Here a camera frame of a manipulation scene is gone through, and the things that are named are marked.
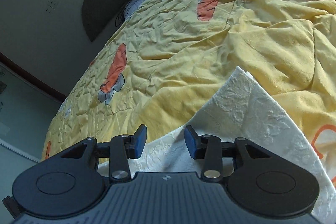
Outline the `white cream pants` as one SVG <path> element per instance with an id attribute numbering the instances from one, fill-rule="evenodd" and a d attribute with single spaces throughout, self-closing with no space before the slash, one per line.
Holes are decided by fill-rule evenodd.
<path id="1" fill-rule="evenodd" d="M 199 134 L 223 141 L 247 138 L 257 145 L 308 170 L 320 192 L 312 214 L 322 223 L 335 223 L 335 187 L 303 132 L 252 75 L 236 67 L 225 84 L 188 122 Z M 181 126 L 145 145 L 141 158 L 129 160 L 130 172 L 197 172 L 202 160 L 193 160 Z"/>

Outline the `glass wardrobe sliding door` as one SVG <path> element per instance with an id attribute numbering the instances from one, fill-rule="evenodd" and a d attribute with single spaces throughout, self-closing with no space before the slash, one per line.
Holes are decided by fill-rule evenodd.
<path id="1" fill-rule="evenodd" d="M 1 66 L 1 139 L 40 160 L 49 125 L 60 102 Z"/>

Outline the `white wall socket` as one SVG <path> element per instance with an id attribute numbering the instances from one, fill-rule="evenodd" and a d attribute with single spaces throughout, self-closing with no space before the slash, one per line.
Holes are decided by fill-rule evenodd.
<path id="1" fill-rule="evenodd" d="M 56 7 L 58 6 L 59 2 L 56 1 L 56 0 L 50 0 L 48 3 L 47 3 L 47 6 L 46 6 L 46 12 L 52 12 L 56 9 Z"/>

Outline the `yellow floral bed quilt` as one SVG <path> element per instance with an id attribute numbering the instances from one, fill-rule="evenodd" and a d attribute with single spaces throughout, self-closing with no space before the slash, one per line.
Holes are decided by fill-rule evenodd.
<path id="1" fill-rule="evenodd" d="M 156 140 L 236 67 L 286 110 L 335 180 L 335 0 L 146 0 L 60 106 L 42 159 L 140 124 Z"/>

